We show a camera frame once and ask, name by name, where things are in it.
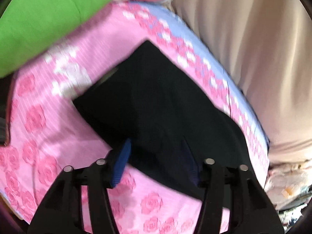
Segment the green plush pillow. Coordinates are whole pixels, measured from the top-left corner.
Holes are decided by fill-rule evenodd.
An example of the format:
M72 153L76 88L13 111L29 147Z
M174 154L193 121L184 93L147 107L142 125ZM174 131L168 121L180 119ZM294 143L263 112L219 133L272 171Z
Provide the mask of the green plush pillow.
M110 0L12 0L1 17L1 77L88 21Z

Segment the floral pastel blanket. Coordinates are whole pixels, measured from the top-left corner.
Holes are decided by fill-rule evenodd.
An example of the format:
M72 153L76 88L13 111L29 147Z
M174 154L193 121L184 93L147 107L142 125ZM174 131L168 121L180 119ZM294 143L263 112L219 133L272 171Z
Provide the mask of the floral pastel blanket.
M271 167L264 190L275 209L280 210L309 186L311 186L311 161L306 161Z

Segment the black pants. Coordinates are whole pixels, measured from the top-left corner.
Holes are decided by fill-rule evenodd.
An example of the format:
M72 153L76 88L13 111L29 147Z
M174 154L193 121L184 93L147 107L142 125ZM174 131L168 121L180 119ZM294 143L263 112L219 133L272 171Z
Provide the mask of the black pants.
M150 41L105 81L74 100L91 128L113 149L131 142L129 164L195 199L202 162L251 165L240 127Z

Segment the pink rose bed sheet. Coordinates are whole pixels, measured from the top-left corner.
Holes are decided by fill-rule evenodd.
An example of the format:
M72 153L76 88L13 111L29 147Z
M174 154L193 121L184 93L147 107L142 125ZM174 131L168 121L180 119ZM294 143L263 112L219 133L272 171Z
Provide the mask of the pink rose bed sheet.
M144 40L153 42L242 128L255 175L265 184L267 138L239 88L183 21L159 5L109 4L16 75L10 144L1 148L1 196L30 222L48 188L70 164L108 151L72 100Z

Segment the beige quilt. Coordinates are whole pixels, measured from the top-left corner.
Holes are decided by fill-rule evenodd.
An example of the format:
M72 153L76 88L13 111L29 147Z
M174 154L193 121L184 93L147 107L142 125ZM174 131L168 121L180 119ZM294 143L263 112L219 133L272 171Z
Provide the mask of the beige quilt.
M272 163L311 159L311 19L300 0L173 0L243 91Z

